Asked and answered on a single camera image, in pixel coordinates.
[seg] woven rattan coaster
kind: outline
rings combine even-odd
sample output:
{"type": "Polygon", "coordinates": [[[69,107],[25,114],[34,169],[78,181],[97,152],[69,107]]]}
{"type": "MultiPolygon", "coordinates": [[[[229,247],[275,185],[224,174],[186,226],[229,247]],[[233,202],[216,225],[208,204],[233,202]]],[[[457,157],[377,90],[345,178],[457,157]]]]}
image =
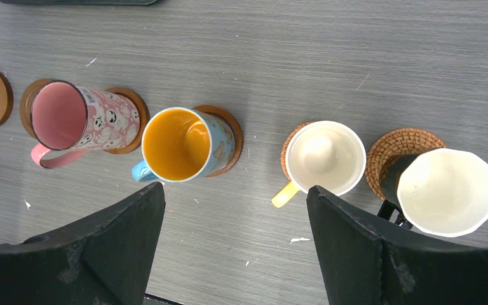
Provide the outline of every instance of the woven rattan coaster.
{"type": "Polygon", "coordinates": [[[281,148],[281,169],[283,170],[283,173],[287,177],[288,180],[291,180],[289,178],[289,173],[287,172],[287,168],[285,167],[285,153],[287,152],[287,147],[289,146],[289,142],[291,142],[291,139],[294,137],[294,135],[302,129],[302,127],[309,125],[313,122],[307,122],[307,123],[302,123],[298,126],[296,126],[295,130],[291,132],[291,134],[287,137],[287,140],[285,140],[285,143],[283,143],[283,147],[281,148]]]}
{"type": "Polygon", "coordinates": [[[367,154],[365,180],[381,200],[384,200],[380,186],[381,169],[388,158],[403,154],[419,154],[431,148],[446,147],[436,135],[422,129],[401,128],[383,135],[367,154]]]}

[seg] blue mug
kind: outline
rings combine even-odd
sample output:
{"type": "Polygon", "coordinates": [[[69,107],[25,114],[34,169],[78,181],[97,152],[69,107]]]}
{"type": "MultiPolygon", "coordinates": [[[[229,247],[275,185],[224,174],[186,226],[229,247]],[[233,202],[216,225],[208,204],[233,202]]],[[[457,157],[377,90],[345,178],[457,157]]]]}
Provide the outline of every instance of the blue mug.
{"type": "Polygon", "coordinates": [[[234,156],[229,125],[215,116],[183,107],[157,113],[145,127],[143,160],[132,168],[137,182],[185,182],[224,168],[234,156]]]}

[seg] blue mug handle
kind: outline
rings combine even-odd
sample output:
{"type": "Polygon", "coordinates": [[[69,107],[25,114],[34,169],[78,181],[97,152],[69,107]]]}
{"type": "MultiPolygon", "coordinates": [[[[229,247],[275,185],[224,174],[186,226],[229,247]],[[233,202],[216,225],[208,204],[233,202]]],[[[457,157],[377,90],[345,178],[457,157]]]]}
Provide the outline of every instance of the blue mug handle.
{"type": "Polygon", "coordinates": [[[151,171],[145,160],[139,161],[139,163],[132,168],[132,177],[136,182],[147,182],[159,179],[158,176],[151,171]]]}

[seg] mug rim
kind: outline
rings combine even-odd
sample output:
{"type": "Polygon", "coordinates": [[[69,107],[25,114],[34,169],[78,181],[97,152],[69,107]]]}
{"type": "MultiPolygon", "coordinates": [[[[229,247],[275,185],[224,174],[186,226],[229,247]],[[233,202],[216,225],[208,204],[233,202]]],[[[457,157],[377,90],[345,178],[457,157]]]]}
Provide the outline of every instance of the mug rim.
{"type": "Polygon", "coordinates": [[[29,109],[29,117],[30,117],[30,127],[32,128],[32,134],[34,135],[34,138],[42,145],[44,146],[45,148],[47,149],[51,149],[52,151],[66,151],[68,149],[72,149],[74,148],[78,143],[79,141],[81,141],[81,139],[83,138],[83,136],[85,135],[85,131],[87,129],[87,122],[89,121],[89,109],[88,109],[88,106],[87,106],[87,101],[85,100],[85,97],[83,96],[83,94],[81,93],[81,91],[79,90],[79,88],[77,88],[76,85],[70,83],[69,81],[63,81],[61,79],[54,79],[52,81],[50,81],[49,83],[45,84],[42,88],[40,88],[38,90],[38,92],[36,92],[36,94],[34,95],[34,97],[32,98],[32,103],[30,105],[30,109],[29,109]],[[77,139],[77,141],[75,141],[71,146],[69,147],[66,147],[66,148],[61,148],[61,149],[54,149],[54,148],[51,148],[49,146],[47,146],[46,144],[42,143],[42,141],[38,138],[38,135],[36,134],[36,132],[34,131],[34,124],[32,123],[33,120],[32,120],[32,109],[34,108],[34,103],[36,101],[36,97],[38,97],[38,95],[40,94],[40,92],[42,92],[42,90],[44,90],[47,86],[51,85],[51,84],[55,84],[55,83],[63,83],[63,84],[67,84],[69,86],[71,86],[72,88],[74,88],[74,90],[79,94],[79,96],[81,97],[81,100],[83,101],[83,106],[85,107],[85,116],[86,116],[86,120],[85,120],[85,125],[83,125],[83,132],[81,132],[81,136],[79,136],[79,139],[77,139]]]}
{"type": "Polygon", "coordinates": [[[287,152],[285,153],[285,168],[287,169],[287,174],[289,175],[289,178],[290,178],[290,181],[293,182],[300,191],[304,192],[304,194],[307,194],[309,189],[304,189],[300,184],[298,184],[295,179],[294,179],[294,176],[293,174],[291,173],[291,169],[290,169],[290,166],[289,166],[289,152],[291,150],[291,148],[295,145],[296,143],[296,140],[298,139],[298,137],[301,137],[302,134],[304,132],[306,132],[306,130],[316,126],[316,125],[334,125],[336,128],[341,128],[343,130],[346,130],[347,132],[350,133],[350,135],[352,137],[354,137],[354,139],[356,139],[356,141],[358,142],[358,146],[359,148],[361,149],[361,152],[362,152],[362,155],[363,155],[363,163],[362,163],[362,167],[360,169],[360,172],[358,173],[358,179],[355,179],[354,183],[352,183],[349,187],[347,187],[346,189],[344,189],[342,192],[339,192],[337,194],[335,194],[336,196],[341,196],[341,195],[344,195],[348,192],[350,192],[359,182],[360,180],[362,179],[363,177],[363,173],[365,171],[365,165],[366,165],[366,162],[367,162],[367,157],[366,157],[366,152],[365,152],[365,147],[363,146],[363,143],[362,143],[362,140],[360,139],[360,137],[356,134],[356,132],[354,130],[352,130],[351,128],[349,128],[348,126],[342,124],[342,123],[339,123],[339,122],[336,122],[336,121],[317,121],[317,122],[313,122],[311,124],[308,124],[304,127],[302,127],[293,137],[292,139],[289,141],[289,145],[287,146],[287,152]]]}
{"type": "Polygon", "coordinates": [[[158,113],[156,113],[150,120],[149,122],[147,123],[147,126],[145,126],[145,130],[143,131],[143,135],[141,136],[141,155],[143,156],[143,160],[145,160],[145,164],[147,165],[147,167],[151,170],[151,172],[153,174],[155,174],[155,176],[157,176],[158,178],[160,178],[161,180],[164,180],[166,182],[187,182],[187,181],[190,181],[192,179],[195,179],[204,169],[205,167],[208,165],[208,162],[210,161],[210,157],[212,156],[212,134],[210,133],[210,129],[208,128],[208,125],[207,125],[207,122],[205,121],[205,119],[203,119],[202,116],[200,116],[195,110],[193,109],[188,109],[188,108],[185,108],[185,107],[168,107],[166,109],[163,109],[161,111],[158,111],[158,113]],[[156,173],[152,168],[151,166],[149,165],[149,162],[147,161],[147,158],[145,157],[145,136],[147,135],[147,130],[149,129],[149,126],[151,125],[151,123],[154,121],[154,119],[156,119],[156,117],[158,117],[160,114],[166,112],[166,111],[171,111],[171,110],[185,110],[191,114],[193,114],[194,116],[196,116],[199,120],[201,120],[201,122],[203,123],[203,125],[206,126],[207,128],[207,133],[208,133],[208,139],[210,141],[209,143],[209,148],[208,148],[208,156],[207,156],[207,160],[205,161],[205,163],[203,164],[203,166],[201,167],[201,169],[199,169],[193,176],[191,177],[188,177],[186,179],[182,179],[182,180],[172,180],[172,179],[166,179],[160,175],[158,175],[158,173],[156,173]]]}
{"type": "MultiPolygon", "coordinates": [[[[478,161],[483,162],[483,164],[488,168],[488,163],[485,162],[485,160],[483,160],[482,158],[478,157],[476,154],[474,154],[472,152],[469,152],[469,151],[460,151],[460,150],[457,150],[457,149],[450,149],[450,148],[446,148],[446,147],[434,149],[432,151],[428,151],[428,152],[425,152],[423,154],[420,154],[418,157],[416,157],[416,159],[414,159],[414,161],[411,163],[411,165],[414,164],[414,162],[418,158],[421,159],[421,157],[423,155],[425,155],[425,154],[438,154],[438,153],[442,153],[444,151],[451,151],[451,152],[455,152],[455,153],[458,153],[458,154],[468,154],[471,157],[476,157],[478,159],[478,161]]],[[[407,170],[406,169],[401,173],[401,175],[399,177],[398,185],[401,183],[401,181],[402,181],[403,176],[405,175],[405,173],[407,173],[407,170]]],[[[400,190],[399,187],[397,187],[396,196],[397,196],[397,199],[399,201],[400,208],[401,208],[401,211],[403,212],[403,215],[405,216],[405,218],[411,224],[413,224],[415,227],[417,227],[420,231],[422,231],[424,233],[433,234],[433,235],[437,235],[437,236],[443,236],[443,237],[449,237],[449,238],[459,237],[459,236],[467,235],[467,234],[470,234],[470,233],[476,231],[480,226],[482,226],[482,224],[484,224],[488,220],[488,209],[487,209],[486,213],[483,214],[482,217],[477,222],[475,222],[472,226],[470,226],[469,228],[467,228],[465,230],[462,230],[462,231],[458,231],[458,232],[455,232],[455,233],[444,233],[444,232],[437,232],[437,231],[433,231],[433,230],[430,230],[430,229],[426,229],[425,227],[422,227],[420,224],[414,222],[414,219],[410,215],[408,215],[407,212],[405,212],[403,210],[403,202],[400,199],[400,193],[401,193],[401,190],[400,190]]]]}

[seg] gray table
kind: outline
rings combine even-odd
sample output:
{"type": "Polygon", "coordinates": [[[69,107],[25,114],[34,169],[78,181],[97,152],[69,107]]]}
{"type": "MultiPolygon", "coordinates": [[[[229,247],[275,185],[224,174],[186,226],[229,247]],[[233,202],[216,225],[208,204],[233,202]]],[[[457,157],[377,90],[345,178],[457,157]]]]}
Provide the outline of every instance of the gray table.
{"type": "MultiPolygon", "coordinates": [[[[244,153],[229,173],[165,186],[147,291],[190,305],[327,303],[313,242],[290,244],[312,237],[305,195],[281,209],[270,204],[286,183],[281,145],[299,123],[339,121],[367,149],[392,129],[424,128],[488,162],[488,1],[0,3],[0,71],[17,100],[31,81],[58,78],[133,88],[151,113],[215,104],[239,119],[244,153]]],[[[96,151],[43,170],[29,156],[35,144],[16,103],[0,127],[0,243],[63,226],[143,186],[130,178],[140,151],[96,151]]],[[[379,209],[364,179],[343,198],[379,209]]],[[[488,247],[488,222],[453,240],[488,247]]]]}

